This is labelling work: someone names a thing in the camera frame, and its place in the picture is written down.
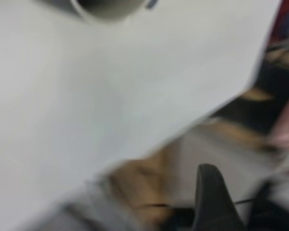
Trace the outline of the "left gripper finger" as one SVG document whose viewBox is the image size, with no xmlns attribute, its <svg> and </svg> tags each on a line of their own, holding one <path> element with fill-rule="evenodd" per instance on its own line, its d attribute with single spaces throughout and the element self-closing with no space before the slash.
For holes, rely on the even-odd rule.
<svg viewBox="0 0 289 231">
<path fill-rule="evenodd" d="M 211 164 L 197 169 L 194 230 L 245 230 L 221 172 Z"/>
</svg>

